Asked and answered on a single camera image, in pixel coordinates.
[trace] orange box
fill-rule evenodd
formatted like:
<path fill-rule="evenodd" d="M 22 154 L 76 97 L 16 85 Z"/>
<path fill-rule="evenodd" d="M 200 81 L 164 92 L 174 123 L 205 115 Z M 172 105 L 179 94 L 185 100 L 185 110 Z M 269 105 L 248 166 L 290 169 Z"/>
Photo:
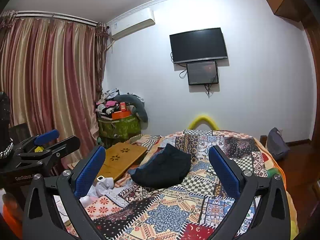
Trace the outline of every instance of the orange box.
<path fill-rule="evenodd" d="M 127 116 L 129 116 L 131 114 L 130 111 L 118 111 L 118 112 L 114 112 L 112 113 L 112 119 L 121 119 L 121 118 L 125 118 Z"/>

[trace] baseboard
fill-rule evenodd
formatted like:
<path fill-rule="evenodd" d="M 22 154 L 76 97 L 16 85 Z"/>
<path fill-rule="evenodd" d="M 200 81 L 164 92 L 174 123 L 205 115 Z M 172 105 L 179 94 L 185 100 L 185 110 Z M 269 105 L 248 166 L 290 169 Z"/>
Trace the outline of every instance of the baseboard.
<path fill-rule="evenodd" d="M 287 146 L 291 147 L 291 146 L 297 146 L 300 144 L 306 144 L 306 143 L 311 143 L 310 139 L 305 139 L 305 140 L 300 140 L 300 141 L 293 141 L 293 142 L 287 142 Z"/>

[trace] small monitor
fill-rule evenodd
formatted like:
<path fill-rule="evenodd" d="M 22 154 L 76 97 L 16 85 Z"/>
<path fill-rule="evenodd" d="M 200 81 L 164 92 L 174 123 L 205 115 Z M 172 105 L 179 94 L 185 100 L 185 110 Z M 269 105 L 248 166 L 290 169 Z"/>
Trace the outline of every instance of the small monitor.
<path fill-rule="evenodd" d="M 187 64 L 189 85 L 217 84 L 218 68 L 215 61 L 203 61 Z"/>

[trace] cable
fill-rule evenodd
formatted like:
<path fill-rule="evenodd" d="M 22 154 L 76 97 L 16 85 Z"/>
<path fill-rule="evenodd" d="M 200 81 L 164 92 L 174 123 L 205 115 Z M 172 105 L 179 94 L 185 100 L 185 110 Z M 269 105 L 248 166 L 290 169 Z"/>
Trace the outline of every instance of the cable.
<path fill-rule="evenodd" d="M 213 81 L 216 79 L 216 77 L 218 77 L 218 80 L 219 80 L 219 69 L 218 69 L 217 61 L 215 60 L 214 63 L 216 65 L 217 73 L 214 76 Z M 210 97 L 210 88 L 211 88 L 211 86 L 212 86 L 212 83 L 211 84 L 204 84 L 204 88 L 205 88 L 205 90 L 207 90 L 208 97 Z"/>
<path fill-rule="evenodd" d="M 186 72 L 186 71 L 187 71 L 187 69 L 181 71 L 180 74 L 179 74 L 179 77 L 180 77 L 180 78 L 185 78 L 186 75 L 187 75 L 187 72 Z"/>
<path fill-rule="evenodd" d="M 171 54 L 170 54 L 170 57 L 171 57 L 171 62 L 173 63 L 172 52 L 171 52 Z M 181 66 L 181 67 L 185 67 L 185 68 L 186 68 L 185 70 L 181 71 L 180 74 L 179 74 L 179 77 L 180 77 L 180 78 L 185 78 L 186 75 L 187 75 L 187 72 L 186 72 L 186 71 L 187 71 L 187 66 L 181 65 L 181 64 L 179 64 L 179 63 L 173 63 L 173 64 L 177 64 L 177 65 L 179 65 L 179 66 Z"/>
<path fill-rule="evenodd" d="M 170 56 L 171 56 L 171 61 L 172 61 L 172 63 L 173 63 L 172 52 L 171 52 Z M 174 63 L 174 64 L 177 64 L 177 65 L 179 65 L 179 66 L 181 66 L 181 67 L 187 67 L 187 66 L 181 65 L 181 64 L 179 64 L 179 63 Z"/>

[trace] pile of clothes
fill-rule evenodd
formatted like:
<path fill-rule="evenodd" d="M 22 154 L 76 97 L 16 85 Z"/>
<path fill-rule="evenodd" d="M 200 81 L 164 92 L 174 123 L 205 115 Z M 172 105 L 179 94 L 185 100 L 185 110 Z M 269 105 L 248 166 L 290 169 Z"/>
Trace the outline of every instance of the pile of clothes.
<path fill-rule="evenodd" d="M 142 122 L 148 122 L 147 112 L 144 108 L 143 98 L 134 94 L 123 94 L 119 89 L 110 89 L 101 95 L 101 98 L 95 104 L 98 117 L 112 119 L 112 114 L 120 109 L 120 103 L 126 104 L 126 111 L 135 114 Z"/>

